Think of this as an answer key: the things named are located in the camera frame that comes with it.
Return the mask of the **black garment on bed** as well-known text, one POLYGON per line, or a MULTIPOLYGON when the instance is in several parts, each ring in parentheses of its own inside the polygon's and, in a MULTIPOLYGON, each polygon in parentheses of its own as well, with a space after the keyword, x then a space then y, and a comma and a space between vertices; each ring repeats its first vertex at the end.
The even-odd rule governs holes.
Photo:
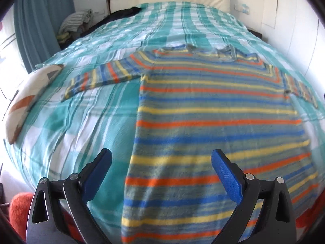
POLYGON ((132 16, 137 15, 140 11, 142 10, 141 7, 131 7, 128 9, 123 9, 123 10, 119 10, 116 12, 111 13, 109 16, 107 16, 106 18, 104 18, 103 20, 99 21, 98 23, 96 23, 95 25, 93 25, 91 28, 89 28, 87 31, 83 32, 80 37, 85 37, 88 34, 94 32, 96 29, 98 29, 99 27, 109 23, 109 22, 113 22, 115 20, 119 20, 119 19, 123 19, 123 18, 129 18, 132 16))

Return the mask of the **wall socket with sticker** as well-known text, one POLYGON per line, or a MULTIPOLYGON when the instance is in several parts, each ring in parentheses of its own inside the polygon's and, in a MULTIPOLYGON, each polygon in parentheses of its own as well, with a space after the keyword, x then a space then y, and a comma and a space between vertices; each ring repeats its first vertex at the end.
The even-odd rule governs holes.
POLYGON ((234 10, 244 13, 246 15, 250 14, 250 8, 246 4, 236 4, 236 5, 234 5, 234 10))

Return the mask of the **white patterned throw pillow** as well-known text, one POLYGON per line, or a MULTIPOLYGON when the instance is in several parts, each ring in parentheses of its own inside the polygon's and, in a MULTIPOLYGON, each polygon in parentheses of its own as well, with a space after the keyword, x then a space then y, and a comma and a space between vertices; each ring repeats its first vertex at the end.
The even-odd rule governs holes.
POLYGON ((63 64, 53 64, 39 68, 28 74, 20 84, 3 118, 4 137, 10 145, 16 142, 34 103, 56 79, 63 68, 63 64))

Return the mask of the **blue window curtain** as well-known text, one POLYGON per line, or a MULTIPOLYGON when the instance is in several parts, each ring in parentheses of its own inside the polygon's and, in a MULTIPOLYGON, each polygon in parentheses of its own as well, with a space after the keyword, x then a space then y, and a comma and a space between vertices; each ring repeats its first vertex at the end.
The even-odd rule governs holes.
POLYGON ((28 73, 60 52, 56 36, 62 22, 73 12, 73 0, 16 0, 15 35, 28 73))

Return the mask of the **dark wooden nightstand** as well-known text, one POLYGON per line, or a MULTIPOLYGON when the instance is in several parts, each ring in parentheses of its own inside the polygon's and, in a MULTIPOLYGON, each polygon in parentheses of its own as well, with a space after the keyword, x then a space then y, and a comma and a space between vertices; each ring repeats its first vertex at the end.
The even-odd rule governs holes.
POLYGON ((250 33, 252 33, 254 36, 256 36, 257 38, 261 39, 262 41, 268 42, 268 39, 262 33, 257 32, 257 31, 255 31, 253 29, 250 29, 250 28, 248 28, 248 31, 250 33))

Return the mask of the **multicolour striped knit sweater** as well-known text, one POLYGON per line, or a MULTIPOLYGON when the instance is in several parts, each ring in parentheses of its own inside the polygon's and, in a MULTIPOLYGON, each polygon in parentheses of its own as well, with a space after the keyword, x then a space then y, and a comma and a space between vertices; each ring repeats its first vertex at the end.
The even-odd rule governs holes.
POLYGON ((294 210, 318 197, 310 139, 290 94, 307 88, 256 54, 233 46, 138 51, 70 81, 63 99, 141 80, 125 179, 123 243, 208 243, 234 210, 212 165, 221 149, 264 180, 284 177, 294 210))

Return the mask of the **striped clothes pile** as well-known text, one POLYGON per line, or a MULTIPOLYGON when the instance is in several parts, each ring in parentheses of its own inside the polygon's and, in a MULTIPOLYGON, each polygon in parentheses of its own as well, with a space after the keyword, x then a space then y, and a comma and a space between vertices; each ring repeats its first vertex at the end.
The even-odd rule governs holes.
POLYGON ((78 11, 66 17, 56 36, 58 43, 63 44, 79 39, 81 34, 89 29, 93 17, 92 9, 78 11))

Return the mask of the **teal white plaid bedspread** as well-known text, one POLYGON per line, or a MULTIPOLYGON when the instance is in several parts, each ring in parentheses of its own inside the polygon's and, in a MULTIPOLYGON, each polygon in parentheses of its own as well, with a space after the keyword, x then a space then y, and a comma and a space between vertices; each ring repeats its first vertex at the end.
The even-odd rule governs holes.
MULTIPOLYGON (((16 142, 5 146, 27 184, 36 186, 44 176, 66 178, 80 171, 101 149, 110 149, 112 166, 89 208, 108 238, 123 243, 125 179, 133 151, 141 80, 102 85, 64 100, 70 81, 138 51, 182 45, 212 51, 233 46, 279 68, 311 95, 312 101, 289 96, 311 141, 319 197, 324 190, 324 107, 301 73, 242 22, 219 9, 190 2, 144 3, 140 7, 137 15, 108 23, 39 64, 39 68, 53 64, 63 64, 64 68, 30 109, 16 142)), ((304 212, 294 212, 298 226, 307 227, 304 212)))

